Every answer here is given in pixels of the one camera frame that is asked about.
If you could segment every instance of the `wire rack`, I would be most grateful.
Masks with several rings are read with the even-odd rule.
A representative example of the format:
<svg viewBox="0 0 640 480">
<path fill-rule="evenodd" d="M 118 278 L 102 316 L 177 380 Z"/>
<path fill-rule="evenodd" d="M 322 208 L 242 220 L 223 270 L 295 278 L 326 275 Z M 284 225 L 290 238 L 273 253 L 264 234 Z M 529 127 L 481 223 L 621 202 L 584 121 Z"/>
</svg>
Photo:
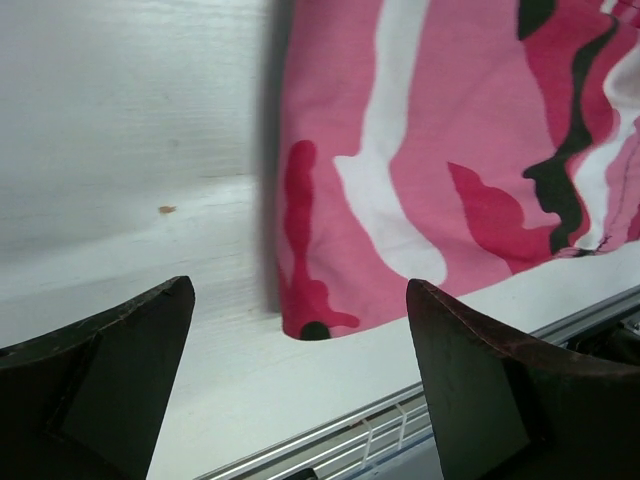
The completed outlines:
<svg viewBox="0 0 640 480">
<path fill-rule="evenodd" d="M 597 303 L 532 335 L 555 345 L 604 322 L 640 324 L 640 287 Z M 331 423 L 198 477 L 196 480 L 286 480 L 313 469 L 320 480 L 358 476 L 433 437 L 422 384 L 407 387 Z"/>
</svg>

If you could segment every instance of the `dark red patch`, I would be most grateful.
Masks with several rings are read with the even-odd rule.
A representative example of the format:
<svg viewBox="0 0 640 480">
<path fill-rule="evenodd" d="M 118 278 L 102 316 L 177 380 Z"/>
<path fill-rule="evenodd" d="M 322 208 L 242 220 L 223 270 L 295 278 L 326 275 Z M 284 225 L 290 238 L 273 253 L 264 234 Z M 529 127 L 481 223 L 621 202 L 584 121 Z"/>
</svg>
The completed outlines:
<svg viewBox="0 0 640 480">
<path fill-rule="evenodd" d="M 473 170 L 448 165 L 469 231 L 480 247 L 507 262 L 514 275 L 552 258 L 549 235 L 553 226 L 523 228 L 524 211 L 517 200 L 499 188 L 483 184 Z"/>
<path fill-rule="evenodd" d="M 332 310 L 327 286 L 309 276 L 307 252 L 311 243 L 313 208 L 311 172 L 315 162 L 315 144 L 310 140 L 296 142 L 289 151 L 284 176 L 284 233 L 293 252 L 294 264 L 289 285 L 279 269 L 280 301 L 284 331 L 294 338 L 301 338 L 307 325 L 322 324 L 326 328 L 356 328 L 360 325 L 358 318 L 353 315 Z"/>
<path fill-rule="evenodd" d="M 638 211 L 631 219 L 631 224 L 627 231 L 627 242 L 635 242 L 636 240 L 640 240 L 640 205 L 638 205 Z"/>
</svg>

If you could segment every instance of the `white stripe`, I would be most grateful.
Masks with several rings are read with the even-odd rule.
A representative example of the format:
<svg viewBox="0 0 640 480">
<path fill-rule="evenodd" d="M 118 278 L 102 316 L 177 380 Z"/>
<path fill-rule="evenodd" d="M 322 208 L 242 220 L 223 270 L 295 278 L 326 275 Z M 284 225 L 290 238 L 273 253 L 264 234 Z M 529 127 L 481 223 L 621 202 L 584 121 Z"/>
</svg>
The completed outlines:
<svg viewBox="0 0 640 480">
<path fill-rule="evenodd" d="M 376 71 L 360 151 L 334 159 L 351 211 L 389 268 L 439 284 L 440 251 L 407 219 L 389 165 L 407 132 L 408 101 L 429 0 L 385 0 L 377 24 Z"/>
<path fill-rule="evenodd" d="M 613 12 L 613 7 L 616 6 L 618 0 L 604 0 L 602 2 L 602 6 L 600 7 L 600 11 L 602 13 L 611 13 Z"/>
<path fill-rule="evenodd" d="M 620 116 L 618 131 L 589 152 L 574 179 L 591 221 L 589 231 L 576 242 L 578 248 L 593 250 L 603 240 L 609 206 L 607 168 L 618 158 L 629 137 L 636 133 L 634 122 L 640 116 L 639 78 L 640 43 L 611 69 L 604 81 L 604 94 Z"/>
</svg>

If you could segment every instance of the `white wooden wall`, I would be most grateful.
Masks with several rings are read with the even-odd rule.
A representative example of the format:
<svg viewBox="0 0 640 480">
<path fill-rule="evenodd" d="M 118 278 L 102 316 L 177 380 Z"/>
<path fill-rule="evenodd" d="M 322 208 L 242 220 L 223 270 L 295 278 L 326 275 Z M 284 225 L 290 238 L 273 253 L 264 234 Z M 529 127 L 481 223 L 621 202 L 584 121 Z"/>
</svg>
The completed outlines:
<svg viewBox="0 0 640 480">
<path fill-rule="evenodd" d="M 193 478 L 419 379 L 405 321 L 309 344 L 269 311 L 288 6 L 0 3 L 0 347 L 190 275 L 151 479 Z M 557 262 L 467 300 L 532 330 L 639 283 L 639 254 Z"/>
</svg>

